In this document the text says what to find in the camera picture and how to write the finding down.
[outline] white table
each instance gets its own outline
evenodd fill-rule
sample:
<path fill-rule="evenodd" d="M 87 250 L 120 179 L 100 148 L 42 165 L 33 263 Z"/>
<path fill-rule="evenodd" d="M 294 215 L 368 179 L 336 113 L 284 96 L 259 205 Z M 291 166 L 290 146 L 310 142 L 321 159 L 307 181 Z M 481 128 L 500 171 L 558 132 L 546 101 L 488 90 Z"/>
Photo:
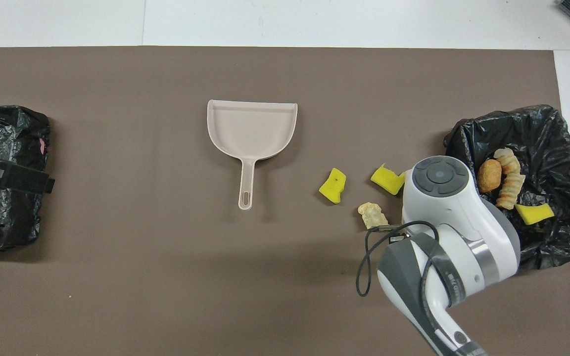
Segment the white table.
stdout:
<path fill-rule="evenodd" d="M 553 0 L 0 0 L 1 47 L 52 45 L 554 50 L 570 125 L 570 18 Z"/>

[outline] yellow sponge piece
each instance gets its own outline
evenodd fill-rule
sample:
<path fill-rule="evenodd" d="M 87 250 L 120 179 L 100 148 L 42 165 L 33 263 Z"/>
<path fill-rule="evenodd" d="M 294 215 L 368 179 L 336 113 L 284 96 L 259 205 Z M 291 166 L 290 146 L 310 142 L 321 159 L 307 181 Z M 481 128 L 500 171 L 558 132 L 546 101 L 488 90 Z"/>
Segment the yellow sponge piece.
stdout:
<path fill-rule="evenodd" d="M 386 189 L 387 192 L 397 195 L 397 192 L 399 192 L 403 186 L 405 180 L 404 176 L 405 174 L 403 172 L 400 175 L 396 175 L 393 171 L 381 165 L 380 168 L 373 173 L 373 176 L 371 176 L 371 181 Z"/>
<path fill-rule="evenodd" d="M 340 172 L 339 169 L 331 169 L 329 178 L 321 185 L 319 192 L 332 203 L 338 204 L 340 202 L 340 193 L 344 191 L 344 183 L 346 183 L 346 175 Z"/>
<path fill-rule="evenodd" d="M 516 204 L 516 210 L 518 210 L 518 214 L 520 214 L 522 221 L 524 221 L 526 225 L 532 225 L 532 223 L 537 223 L 538 221 L 556 216 L 548 204 L 543 204 L 538 207 L 526 207 L 525 205 Z"/>

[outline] brown mat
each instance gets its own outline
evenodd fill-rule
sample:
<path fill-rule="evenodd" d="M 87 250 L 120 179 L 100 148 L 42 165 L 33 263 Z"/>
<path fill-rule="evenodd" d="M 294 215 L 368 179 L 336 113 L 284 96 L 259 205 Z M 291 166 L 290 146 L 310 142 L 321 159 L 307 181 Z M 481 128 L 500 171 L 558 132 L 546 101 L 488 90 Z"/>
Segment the brown mat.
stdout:
<path fill-rule="evenodd" d="M 299 104 L 249 212 L 209 99 Z M 0 48 L 0 104 L 52 117 L 56 178 L 39 241 L 0 255 L 0 356 L 430 354 L 377 279 L 355 293 L 356 208 L 400 218 L 369 177 L 443 153 L 458 119 L 540 103 L 559 107 L 547 51 Z M 570 264 L 451 314 L 492 355 L 570 354 Z"/>

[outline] white dustpan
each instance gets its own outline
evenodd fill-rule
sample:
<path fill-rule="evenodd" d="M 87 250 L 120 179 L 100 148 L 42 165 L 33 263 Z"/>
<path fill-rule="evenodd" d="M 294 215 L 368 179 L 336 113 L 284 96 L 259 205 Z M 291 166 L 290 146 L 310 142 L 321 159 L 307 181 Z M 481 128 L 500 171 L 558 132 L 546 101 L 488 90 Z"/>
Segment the white dustpan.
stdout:
<path fill-rule="evenodd" d="M 210 100 L 208 135 L 226 155 L 241 160 L 239 207 L 252 207 L 254 165 L 281 152 L 294 135 L 298 104 Z"/>

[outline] black plastic bag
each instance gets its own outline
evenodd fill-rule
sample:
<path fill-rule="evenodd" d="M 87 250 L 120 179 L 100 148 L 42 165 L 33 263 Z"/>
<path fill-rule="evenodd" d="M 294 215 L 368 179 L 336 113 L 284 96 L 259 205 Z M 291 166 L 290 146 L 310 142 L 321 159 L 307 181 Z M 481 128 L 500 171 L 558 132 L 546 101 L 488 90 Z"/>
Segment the black plastic bag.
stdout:
<path fill-rule="evenodd" d="M 0 106 L 0 159 L 44 171 L 49 132 L 46 115 L 22 106 Z M 28 245 L 37 239 L 42 197 L 0 189 L 0 250 Z"/>
<path fill-rule="evenodd" d="M 556 109 L 536 105 L 461 120 L 443 145 L 446 155 L 465 162 L 475 176 L 494 151 L 511 148 L 526 175 L 518 204 L 548 203 L 556 214 L 525 225 L 515 209 L 503 210 L 521 239 L 520 267 L 542 269 L 570 261 L 570 135 Z M 482 197 L 495 203 L 498 190 Z"/>

